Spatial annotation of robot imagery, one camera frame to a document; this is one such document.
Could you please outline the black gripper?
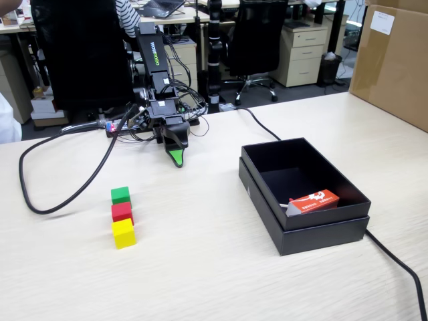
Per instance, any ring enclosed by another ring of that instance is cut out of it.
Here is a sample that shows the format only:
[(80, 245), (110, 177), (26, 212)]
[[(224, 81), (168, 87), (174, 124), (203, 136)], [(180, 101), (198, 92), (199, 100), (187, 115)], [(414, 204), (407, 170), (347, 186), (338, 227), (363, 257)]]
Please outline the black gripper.
[(147, 108), (149, 127), (162, 134), (166, 153), (176, 167), (184, 165), (184, 151), (189, 146), (190, 124), (177, 111), (174, 100), (154, 100)]

